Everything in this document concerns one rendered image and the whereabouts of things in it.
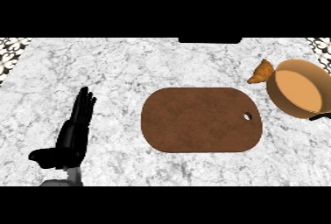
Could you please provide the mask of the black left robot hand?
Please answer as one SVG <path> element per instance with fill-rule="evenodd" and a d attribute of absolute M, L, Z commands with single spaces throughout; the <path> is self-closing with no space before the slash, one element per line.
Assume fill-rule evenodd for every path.
<path fill-rule="evenodd" d="M 88 125 L 96 100 L 88 88 L 82 87 L 77 94 L 71 117 L 57 134 L 56 146 L 34 150 L 28 155 L 28 159 L 35 161 L 43 169 L 79 167 L 87 152 Z"/>

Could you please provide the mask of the brown wooden cutting board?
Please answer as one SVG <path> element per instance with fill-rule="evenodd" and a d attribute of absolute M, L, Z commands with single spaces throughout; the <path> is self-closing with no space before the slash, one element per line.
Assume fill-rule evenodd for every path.
<path fill-rule="evenodd" d="M 140 130 L 161 152 L 244 152 L 258 143 L 261 117 L 248 95 L 232 87 L 167 87 L 146 99 Z"/>

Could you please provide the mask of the golden brown croissant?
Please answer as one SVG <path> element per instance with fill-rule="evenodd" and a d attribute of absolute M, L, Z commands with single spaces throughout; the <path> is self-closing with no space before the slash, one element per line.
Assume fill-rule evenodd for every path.
<path fill-rule="evenodd" d="M 273 72 L 275 68 L 272 63 L 266 59 L 263 59 L 260 65 L 252 71 L 252 77 L 248 79 L 246 83 L 254 84 L 266 82 Z"/>

